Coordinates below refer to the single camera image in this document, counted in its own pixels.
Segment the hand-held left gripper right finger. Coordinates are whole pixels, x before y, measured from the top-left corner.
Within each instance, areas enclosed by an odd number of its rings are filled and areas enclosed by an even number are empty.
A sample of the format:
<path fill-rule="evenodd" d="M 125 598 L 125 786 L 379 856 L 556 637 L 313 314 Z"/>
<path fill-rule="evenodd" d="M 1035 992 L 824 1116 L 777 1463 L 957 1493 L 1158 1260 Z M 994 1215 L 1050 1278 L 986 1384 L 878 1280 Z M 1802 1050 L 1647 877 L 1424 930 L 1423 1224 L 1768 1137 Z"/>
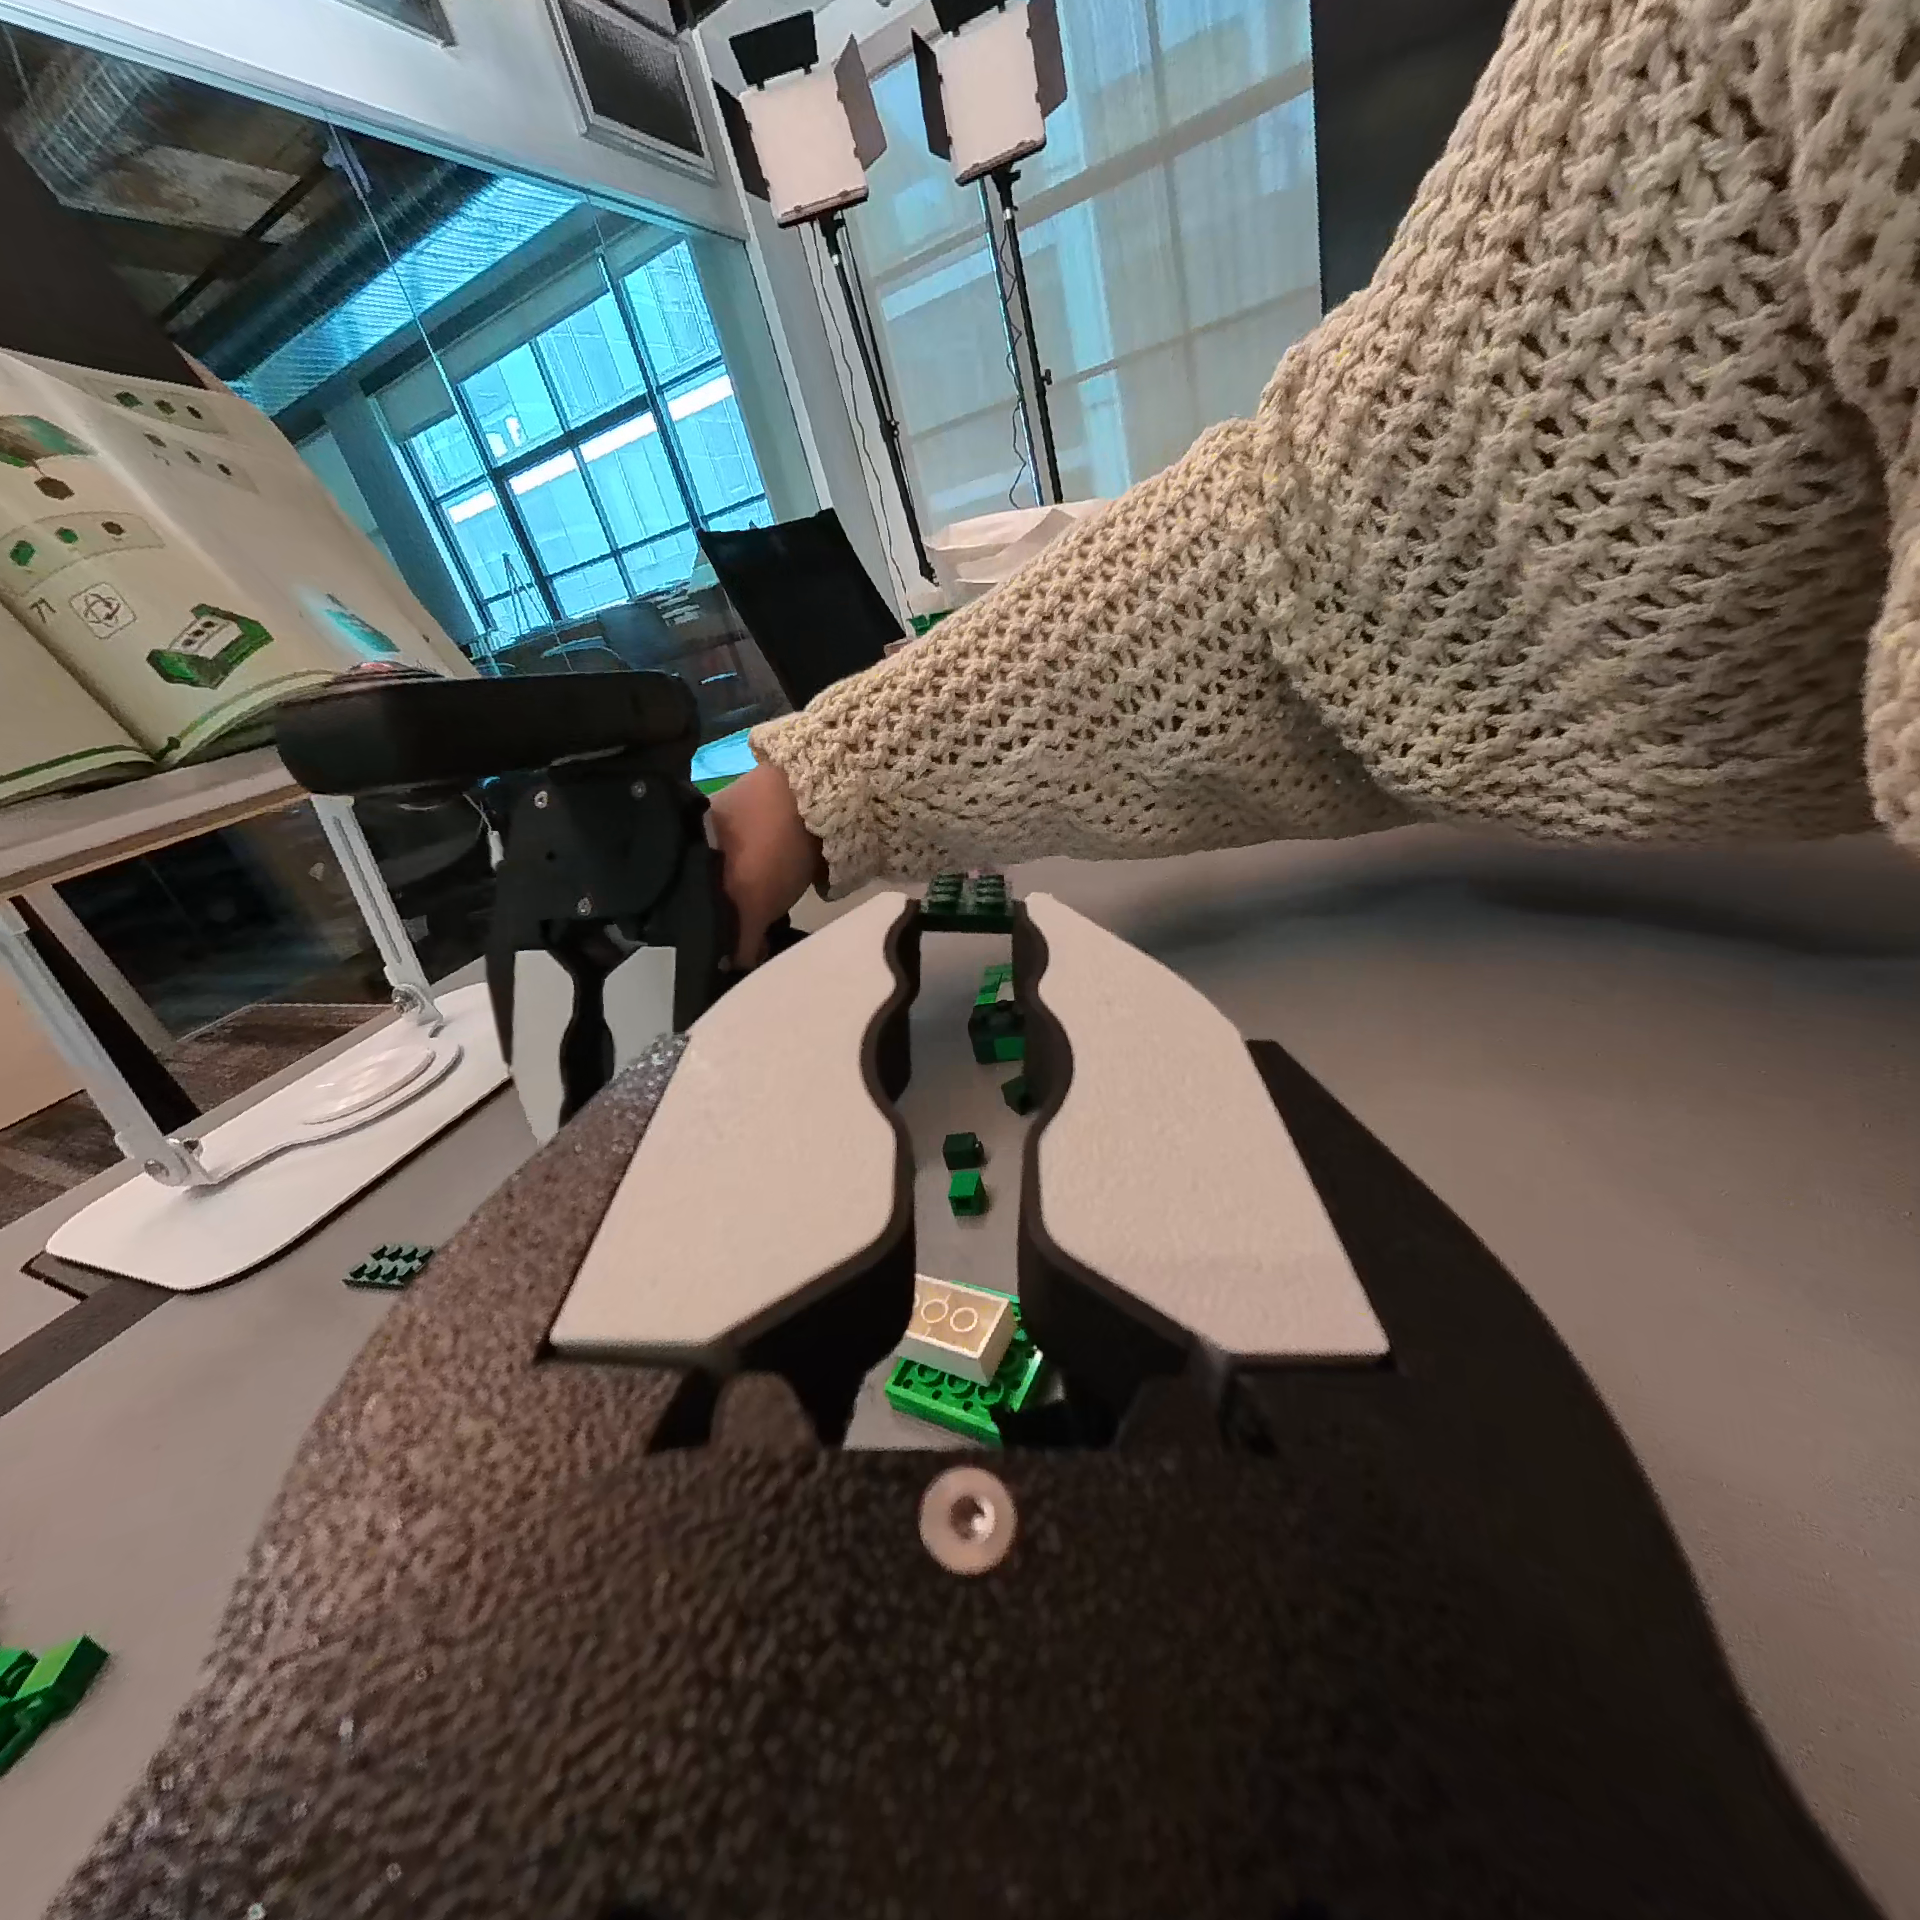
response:
<path fill-rule="evenodd" d="M 1183 973 L 1047 893 L 1014 974 L 1038 1107 L 1019 1299 L 1069 1408 L 1197 1375 L 1379 1367 L 1390 1332 L 1253 1045 Z"/>

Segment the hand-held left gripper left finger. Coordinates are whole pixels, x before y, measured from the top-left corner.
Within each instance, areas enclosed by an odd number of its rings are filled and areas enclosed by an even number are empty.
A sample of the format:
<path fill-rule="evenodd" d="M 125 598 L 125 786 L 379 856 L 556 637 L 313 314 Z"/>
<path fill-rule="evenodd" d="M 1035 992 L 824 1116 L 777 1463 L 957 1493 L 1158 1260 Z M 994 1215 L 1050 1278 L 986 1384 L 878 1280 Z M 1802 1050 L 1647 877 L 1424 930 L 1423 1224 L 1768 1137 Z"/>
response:
<path fill-rule="evenodd" d="M 687 1035 L 548 1332 L 568 1359 L 861 1395 L 915 1300 L 921 910 L 876 893 Z"/>

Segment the white lego brick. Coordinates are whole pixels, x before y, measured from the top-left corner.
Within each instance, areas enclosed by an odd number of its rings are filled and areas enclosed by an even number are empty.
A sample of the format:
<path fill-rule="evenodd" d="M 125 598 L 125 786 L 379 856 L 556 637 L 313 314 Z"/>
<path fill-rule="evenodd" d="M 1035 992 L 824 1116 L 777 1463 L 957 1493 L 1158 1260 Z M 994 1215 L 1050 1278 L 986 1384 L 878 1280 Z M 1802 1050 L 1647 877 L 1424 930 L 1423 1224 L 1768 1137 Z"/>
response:
<path fill-rule="evenodd" d="M 1007 1362 L 1019 1329 L 1014 1296 L 919 1273 L 897 1352 L 939 1373 L 987 1384 Z"/>

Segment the bright green square lego plate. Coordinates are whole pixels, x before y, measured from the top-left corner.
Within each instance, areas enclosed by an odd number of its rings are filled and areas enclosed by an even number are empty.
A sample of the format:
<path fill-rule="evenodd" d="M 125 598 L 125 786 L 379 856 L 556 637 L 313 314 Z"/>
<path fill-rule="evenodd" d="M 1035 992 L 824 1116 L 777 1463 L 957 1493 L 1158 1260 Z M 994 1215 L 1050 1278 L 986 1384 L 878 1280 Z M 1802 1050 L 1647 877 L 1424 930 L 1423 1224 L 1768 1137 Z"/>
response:
<path fill-rule="evenodd" d="M 1021 1413 L 1035 1402 L 1047 1378 L 1044 1352 L 1023 1325 L 1016 1325 L 1011 1347 L 986 1381 L 901 1354 L 885 1378 L 884 1397 L 907 1417 L 996 1449 L 1002 1445 L 999 1417 Z"/>

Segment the person's right forearm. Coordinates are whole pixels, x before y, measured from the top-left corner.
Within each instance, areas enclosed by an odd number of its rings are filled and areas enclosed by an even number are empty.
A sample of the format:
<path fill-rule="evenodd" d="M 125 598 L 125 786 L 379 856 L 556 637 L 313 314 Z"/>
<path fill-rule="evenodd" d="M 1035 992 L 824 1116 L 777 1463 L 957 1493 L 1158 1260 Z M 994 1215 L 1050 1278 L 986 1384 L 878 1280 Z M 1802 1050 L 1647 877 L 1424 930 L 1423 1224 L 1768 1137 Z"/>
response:
<path fill-rule="evenodd" d="M 1916 3 L 1514 3 L 1250 417 L 754 731 L 823 893 L 1918 839 Z"/>

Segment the open lego instruction booklet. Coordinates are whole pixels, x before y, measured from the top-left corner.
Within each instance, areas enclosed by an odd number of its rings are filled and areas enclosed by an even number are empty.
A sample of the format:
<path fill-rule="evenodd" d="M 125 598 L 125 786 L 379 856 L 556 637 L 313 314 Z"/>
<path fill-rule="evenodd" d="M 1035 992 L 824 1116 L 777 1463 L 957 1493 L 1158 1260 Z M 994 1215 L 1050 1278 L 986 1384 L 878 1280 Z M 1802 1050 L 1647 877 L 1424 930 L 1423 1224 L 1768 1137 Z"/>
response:
<path fill-rule="evenodd" d="M 252 749 L 368 665 L 476 675 L 253 403 L 2 355 L 2 803 Z"/>

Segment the person's right hand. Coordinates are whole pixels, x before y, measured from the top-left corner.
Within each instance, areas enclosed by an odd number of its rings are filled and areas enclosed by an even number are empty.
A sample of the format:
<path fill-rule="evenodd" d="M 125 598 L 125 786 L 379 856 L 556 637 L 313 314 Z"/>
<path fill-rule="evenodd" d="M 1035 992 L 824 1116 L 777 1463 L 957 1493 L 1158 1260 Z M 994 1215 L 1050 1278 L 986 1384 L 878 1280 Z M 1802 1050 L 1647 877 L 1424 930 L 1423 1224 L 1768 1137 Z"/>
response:
<path fill-rule="evenodd" d="M 760 965 L 773 930 L 826 874 L 823 842 L 804 826 L 789 779 L 760 763 L 710 798 L 710 842 L 732 903 L 732 967 Z"/>

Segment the black flat panel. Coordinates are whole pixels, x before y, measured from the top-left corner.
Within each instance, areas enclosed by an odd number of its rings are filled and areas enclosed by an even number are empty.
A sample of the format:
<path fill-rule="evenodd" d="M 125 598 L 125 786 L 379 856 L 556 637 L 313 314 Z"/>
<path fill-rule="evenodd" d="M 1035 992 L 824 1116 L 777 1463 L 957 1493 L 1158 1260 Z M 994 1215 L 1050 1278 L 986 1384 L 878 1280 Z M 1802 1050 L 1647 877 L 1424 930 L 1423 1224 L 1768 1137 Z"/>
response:
<path fill-rule="evenodd" d="M 793 708 L 907 639 L 831 505 L 777 524 L 706 527 L 699 543 Z"/>

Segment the pile of dark green bricks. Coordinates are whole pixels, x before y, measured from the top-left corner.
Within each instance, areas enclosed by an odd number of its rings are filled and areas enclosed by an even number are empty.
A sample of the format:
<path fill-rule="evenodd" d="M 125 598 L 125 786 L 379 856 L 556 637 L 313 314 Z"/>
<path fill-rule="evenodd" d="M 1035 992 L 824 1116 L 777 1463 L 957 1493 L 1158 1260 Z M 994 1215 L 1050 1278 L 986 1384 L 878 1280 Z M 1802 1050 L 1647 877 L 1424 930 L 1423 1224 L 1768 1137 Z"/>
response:
<path fill-rule="evenodd" d="M 1007 875 L 972 869 L 942 871 L 924 888 L 921 920 L 924 933 L 1005 938 L 1014 933 L 1016 899 Z M 969 1010 L 969 1045 L 981 1069 L 1014 1069 L 1000 1095 L 1014 1116 L 1027 1116 L 1035 1094 L 1023 1070 L 1027 1059 L 1026 1008 L 1019 997 L 1016 965 L 1011 951 L 981 965 Z M 972 1132 L 949 1132 L 942 1146 L 947 1175 L 954 1168 L 980 1166 L 986 1173 L 989 1147 Z"/>

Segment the studio light on stand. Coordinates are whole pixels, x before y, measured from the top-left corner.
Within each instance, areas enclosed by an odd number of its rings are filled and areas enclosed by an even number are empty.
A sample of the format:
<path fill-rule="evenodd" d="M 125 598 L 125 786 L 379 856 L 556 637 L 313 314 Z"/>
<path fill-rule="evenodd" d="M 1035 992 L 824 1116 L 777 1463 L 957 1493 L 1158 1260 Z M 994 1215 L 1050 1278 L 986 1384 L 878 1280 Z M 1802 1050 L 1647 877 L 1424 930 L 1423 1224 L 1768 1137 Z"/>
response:
<path fill-rule="evenodd" d="M 937 1 L 935 33 L 912 35 L 924 144 L 957 185 L 980 192 L 1021 428 L 1038 500 L 1065 500 L 1050 416 L 1050 375 L 1035 336 L 1021 252 L 1021 167 L 1047 145 L 1047 120 L 1069 95 L 1053 1 Z"/>
<path fill-rule="evenodd" d="M 915 569 L 935 587 L 939 575 L 907 471 L 897 408 L 852 256 L 852 208 L 868 201 L 870 173 L 888 151 L 857 41 L 848 37 L 838 51 L 826 50 L 817 12 L 802 8 L 732 33 L 731 50 L 740 87 L 718 85 L 715 103 L 740 185 L 770 208 L 779 228 L 809 232 L 819 241 L 846 318 L 844 339 L 868 393 Z"/>

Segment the group of bright green tiles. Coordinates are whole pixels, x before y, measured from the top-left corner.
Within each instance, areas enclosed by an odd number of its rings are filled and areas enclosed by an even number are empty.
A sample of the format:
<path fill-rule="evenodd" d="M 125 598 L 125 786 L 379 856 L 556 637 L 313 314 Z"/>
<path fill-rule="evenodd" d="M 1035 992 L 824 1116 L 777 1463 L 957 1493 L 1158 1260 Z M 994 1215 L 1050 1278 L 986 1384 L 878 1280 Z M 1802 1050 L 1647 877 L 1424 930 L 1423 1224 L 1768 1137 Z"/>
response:
<path fill-rule="evenodd" d="M 87 1633 L 44 1650 L 2 1646 L 2 1774 L 73 1713 L 110 1658 L 110 1648 Z"/>

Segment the wall air vent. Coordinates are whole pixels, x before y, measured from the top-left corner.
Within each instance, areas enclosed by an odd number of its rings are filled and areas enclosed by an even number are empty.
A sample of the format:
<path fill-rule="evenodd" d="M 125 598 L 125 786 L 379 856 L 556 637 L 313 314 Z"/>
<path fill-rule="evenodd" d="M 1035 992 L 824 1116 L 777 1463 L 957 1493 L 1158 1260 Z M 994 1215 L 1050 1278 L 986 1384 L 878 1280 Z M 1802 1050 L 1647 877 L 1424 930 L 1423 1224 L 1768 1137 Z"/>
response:
<path fill-rule="evenodd" d="M 687 60 L 685 3 L 547 1 L 581 131 L 603 145 L 711 179 Z"/>

